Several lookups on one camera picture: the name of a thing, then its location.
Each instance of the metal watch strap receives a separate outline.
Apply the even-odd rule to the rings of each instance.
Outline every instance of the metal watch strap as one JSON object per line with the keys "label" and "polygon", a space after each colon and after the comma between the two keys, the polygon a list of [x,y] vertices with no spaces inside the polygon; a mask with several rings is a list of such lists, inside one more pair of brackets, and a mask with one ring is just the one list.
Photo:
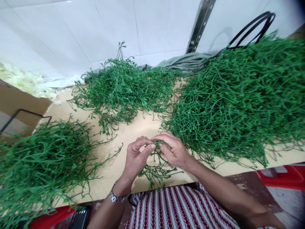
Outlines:
{"label": "metal watch strap", "polygon": [[109,194],[109,197],[111,199],[112,202],[123,202],[124,200],[127,200],[128,199],[128,196],[130,195],[130,193],[128,193],[126,196],[123,196],[123,197],[117,197],[113,194],[112,190],[113,190],[113,187],[115,186],[116,182],[113,184],[112,186],[112,189],[110,191],[110,194]]}

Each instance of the floor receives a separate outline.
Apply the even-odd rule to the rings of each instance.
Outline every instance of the floor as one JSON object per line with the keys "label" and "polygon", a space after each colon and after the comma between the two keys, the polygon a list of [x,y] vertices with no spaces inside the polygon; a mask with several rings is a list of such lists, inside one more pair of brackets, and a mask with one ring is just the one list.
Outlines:
{"label": "floor", "polygon": [[305,228],[305,192],[294,189],[267,187],[282,212],[275,213],[288,228]]}
{"label": "floor", "polygon": [[[256,172],[227,177],[240,189],[252,195],[263,205],[271,208],[278,219],[287,229],[305,228],[305,192],[300,190],[266,187],[257,176]],[[93,201],[91,204],[89,220],[92,218],[103,200]],[[132,206],[126,205],[124,215],[119,229],[126,227],[131,216]],[[67,217],[63,222],[57,224],[52,229],[68,228],[72,216]]]}

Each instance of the black bag handle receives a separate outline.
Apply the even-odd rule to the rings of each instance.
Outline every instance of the black bag handle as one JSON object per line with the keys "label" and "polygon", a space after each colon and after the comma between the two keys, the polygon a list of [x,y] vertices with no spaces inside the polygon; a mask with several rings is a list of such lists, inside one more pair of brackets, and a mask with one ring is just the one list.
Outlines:
{"label": "black bag handle", "polygon": [[254,24],[256,21],[258,21],[255,25],[252,26],[251,29],[249,29],[248,32],[239,40],[237,45],[235,47],[239,47],[240,43],[257,27],[259,26],[263,21],[266,20],[265,25],[261,29],[261,31],[248,43],[250,44],[254,39],[256,39],[258,36],[258,39],[255,43],[258,43],[259,40],[263,37],[263,35],[267,32],[268,28],[270,27],[271,23],[273,22],[275,18],[275,13],[271,13],[270,11],[267,11],[265,13],[262,13],[258,17],[256,17],[254,20],[252,20],[249,24],[247,24],[229,43],[229,46],[233,44],[233,42],[252,24]]}

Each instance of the white tiled wall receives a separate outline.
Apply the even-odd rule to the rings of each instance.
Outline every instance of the white tiled wall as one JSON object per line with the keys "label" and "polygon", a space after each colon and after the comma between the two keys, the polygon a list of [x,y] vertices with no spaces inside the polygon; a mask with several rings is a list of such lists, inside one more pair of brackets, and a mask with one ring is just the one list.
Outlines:
{"label": "white tiled wall", "polygon": [[[243,27],[266,11],[276,14],[267,33],[278,29],[279,36],[287,37],[305,23],[299,2],[299,0],[216,0],[197,52],[214,53],[225,48]],[[250,42],[262,27],[263,24],[258,26],[241,44]]]}
{"label": "white tiled wall", "polygon": [[[72,77],[115,58],[159,62],[186,51],[201,0],[0,0],[0,61],[49,78]],[[286,36],[304,23],[293,0],[217,0],[199,52],[225,47],[260,13]]]}

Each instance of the red and white striped fabric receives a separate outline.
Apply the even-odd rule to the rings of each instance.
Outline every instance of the red and white striped fabric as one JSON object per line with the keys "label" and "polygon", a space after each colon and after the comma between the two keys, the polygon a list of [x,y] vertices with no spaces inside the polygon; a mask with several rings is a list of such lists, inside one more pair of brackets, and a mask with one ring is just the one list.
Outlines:
{"label": "red and white striped fabric", "polygon": [[126,229],[239,228],[201,184],[198,188],[181,185],[134,194],[136,207]]}

